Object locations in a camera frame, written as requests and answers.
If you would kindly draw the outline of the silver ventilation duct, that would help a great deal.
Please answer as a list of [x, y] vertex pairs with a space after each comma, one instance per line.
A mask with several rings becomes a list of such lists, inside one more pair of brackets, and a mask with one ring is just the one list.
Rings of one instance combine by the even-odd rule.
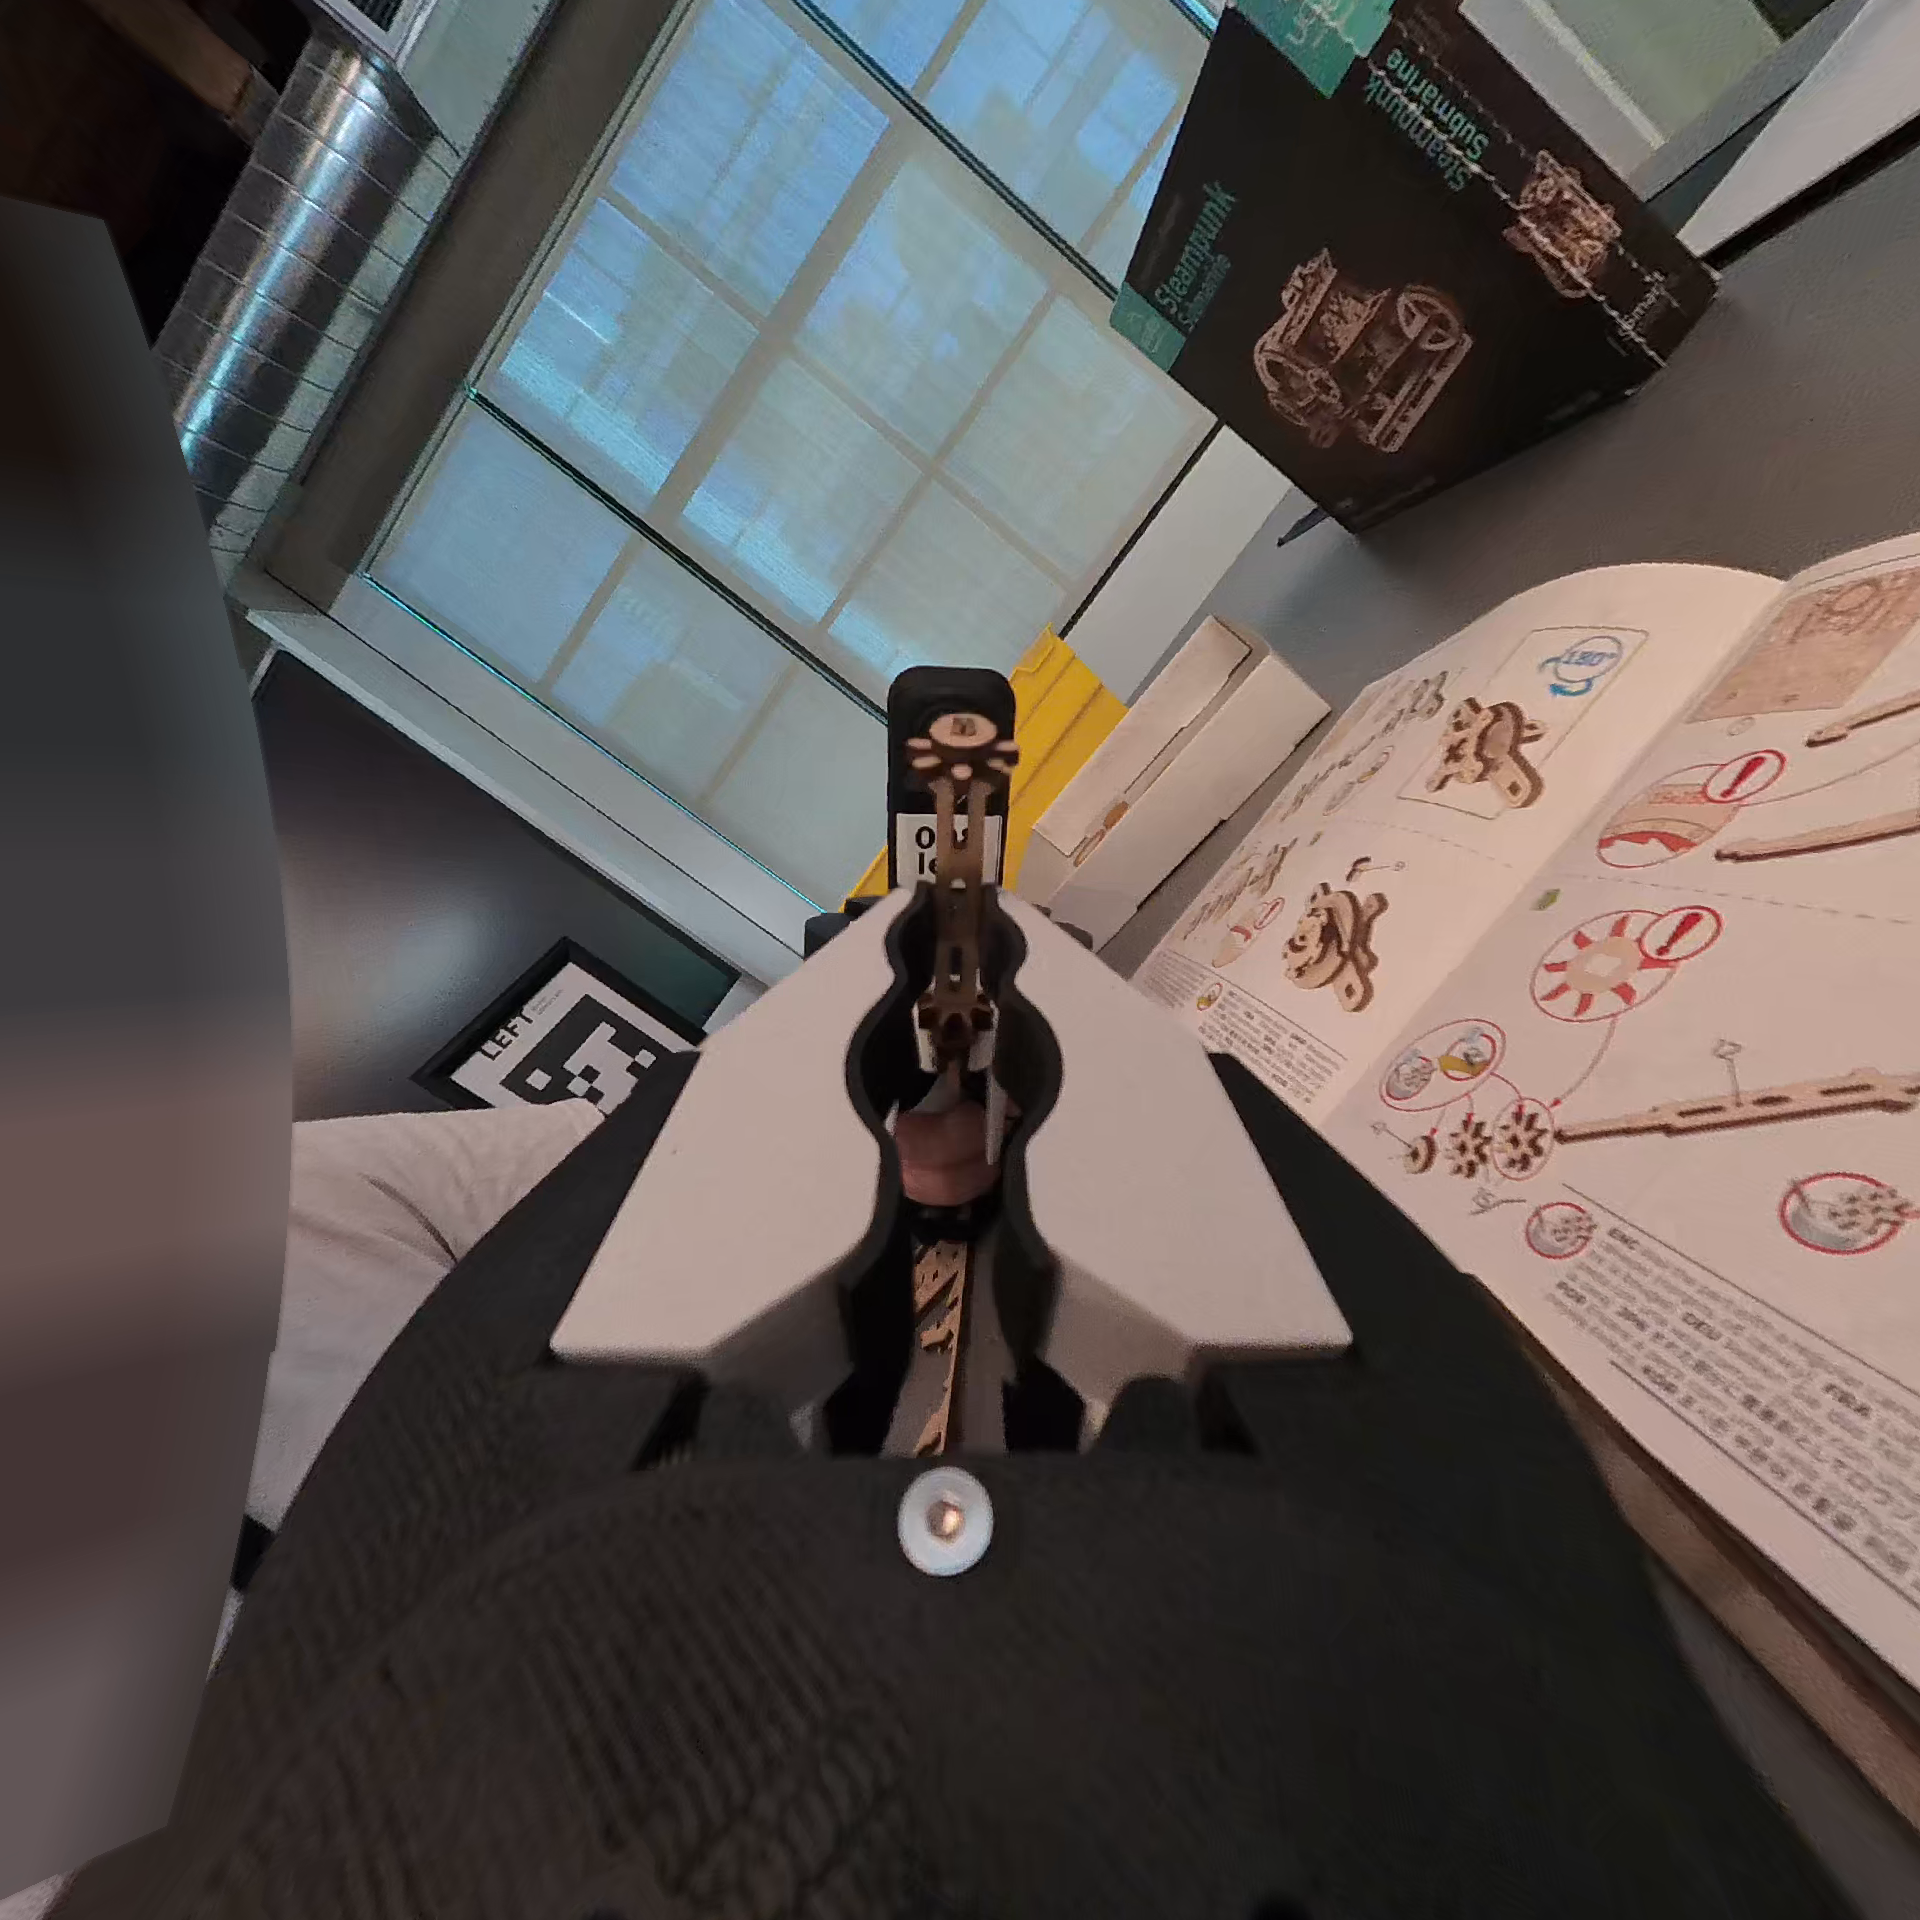
[[409, 75], [315, 20], [157, 333], [219, 582], [275, 520], [451, 186], [457, 149]]

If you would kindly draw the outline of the black framed marker sign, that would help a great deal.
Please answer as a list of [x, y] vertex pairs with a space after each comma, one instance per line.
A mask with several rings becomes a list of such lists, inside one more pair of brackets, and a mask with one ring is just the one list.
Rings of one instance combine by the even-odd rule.
[[668, 1052], [691, 1052], [701, 1043], [701, 1020], [675, 1014], [584, 945], [557, 939], [511, 992], [495, 992], [412, 1070], [412, 1088], [468, 1111], [565, 1101], [615, 1111], [646, 1070], [657, 1070]]

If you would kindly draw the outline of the open instruction booklet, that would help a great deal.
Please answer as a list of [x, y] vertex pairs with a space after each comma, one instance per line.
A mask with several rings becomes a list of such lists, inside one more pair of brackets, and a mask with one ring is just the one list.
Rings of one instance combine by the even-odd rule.
[[1920, 1672], [1920, 539], [1532, 586], [1316, 742], [1138, 986]]

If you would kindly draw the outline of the teal model kit box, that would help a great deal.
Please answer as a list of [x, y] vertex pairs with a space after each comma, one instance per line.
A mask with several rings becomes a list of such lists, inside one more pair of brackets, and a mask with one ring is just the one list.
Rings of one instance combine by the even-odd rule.
[[1395, 0], [1233, 0], [1233, 10], [1327, 100], [1373, 52]]

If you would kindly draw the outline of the person's left hand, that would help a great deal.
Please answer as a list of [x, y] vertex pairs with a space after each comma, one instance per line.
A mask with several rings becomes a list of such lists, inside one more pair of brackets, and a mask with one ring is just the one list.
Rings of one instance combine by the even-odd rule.
[[967, 1205], [999, 1186], [988, 1105], [895, 1111], [895, 1186], [915, 1205]]

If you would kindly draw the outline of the white cardboard box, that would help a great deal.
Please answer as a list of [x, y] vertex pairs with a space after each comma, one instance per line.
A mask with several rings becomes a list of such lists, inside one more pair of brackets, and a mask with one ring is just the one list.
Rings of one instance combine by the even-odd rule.
[[1041, 814], [1014, 897], [1104, 945], [1336, 707], [1209, 613]]

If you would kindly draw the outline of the black model kit box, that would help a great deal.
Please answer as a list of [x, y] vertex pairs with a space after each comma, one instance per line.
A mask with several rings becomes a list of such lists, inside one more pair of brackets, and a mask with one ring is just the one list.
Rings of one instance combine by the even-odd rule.
[[1462, 8], [1319, 100], [1221, 10], [1111, 331], [1369, 531], [1638, 393], [1718, 301]]

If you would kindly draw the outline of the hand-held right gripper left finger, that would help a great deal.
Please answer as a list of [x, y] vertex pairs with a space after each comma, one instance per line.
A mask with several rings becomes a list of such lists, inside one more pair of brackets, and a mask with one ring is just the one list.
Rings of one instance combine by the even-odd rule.
[[822, 1408], [847, 1372], [847, 1294], [895, 1233], [892, 1111], [915, 1046], [910, 912], [892, 892], [701, 1046], [553, 1351], [668, 1361]]

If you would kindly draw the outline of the large grid window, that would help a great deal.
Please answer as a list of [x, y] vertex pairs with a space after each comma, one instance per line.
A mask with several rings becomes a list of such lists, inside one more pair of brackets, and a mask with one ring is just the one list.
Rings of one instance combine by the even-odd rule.
[[269, 632], [784, 972], [884, 680], [1129, 701], [1288, 478], [1104, 321], [1214, 8], [553, 8], [261, 545]]

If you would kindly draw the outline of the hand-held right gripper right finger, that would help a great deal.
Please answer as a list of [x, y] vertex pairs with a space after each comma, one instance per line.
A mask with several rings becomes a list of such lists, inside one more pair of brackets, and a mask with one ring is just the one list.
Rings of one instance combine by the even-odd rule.
[[1023, 897], [991, 897], [1006, 1337], [1104, 1415], [1129, 1382], [1353, 1351], [1201, 1043]]

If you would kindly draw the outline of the flat wooden model strip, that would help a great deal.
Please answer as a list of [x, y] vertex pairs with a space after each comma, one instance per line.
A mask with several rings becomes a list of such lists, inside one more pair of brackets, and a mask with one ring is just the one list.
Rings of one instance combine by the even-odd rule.
[[974, 1240], [967, 1216], [931, 1216], [910, 1246], [910, 1351], [884, 1421], [884, 1458], [939, 1458], [961, 1443], [974, 1335]]

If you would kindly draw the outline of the yellow plastic bin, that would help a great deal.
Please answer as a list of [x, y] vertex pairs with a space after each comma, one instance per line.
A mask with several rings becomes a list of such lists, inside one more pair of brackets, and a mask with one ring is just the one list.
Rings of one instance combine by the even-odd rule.
[[[1006, 878], [1014, 884], [1023, 846], [1041, 823], [1041, 814], [1067, 797], [1067, 783], [1086, 765], [1086, 751], [1121, 728], [1127, 701], [1055, 632], [1014, 660], [1006, 675], [1014, 692], [1014, 770], [1012, 770], [1012, 835], [1006, 835]], [[884, 846], [858, 878], [846, 906], [859, 897], [884, 897]]]

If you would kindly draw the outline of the wooden model rod with gears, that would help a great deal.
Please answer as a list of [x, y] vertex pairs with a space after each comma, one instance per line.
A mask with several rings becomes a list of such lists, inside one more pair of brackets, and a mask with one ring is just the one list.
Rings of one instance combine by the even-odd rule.
[[991, 986], [982, 967], [988, 925], [988, 799], [1006, 797], [1014, 770], [1014, 742], [988, 710], [939, 710], [903, 747], [910, 770], [931, 797], [931, 960], [919, 1012], [961, 1012], [961, 1070], [991, 1062]]

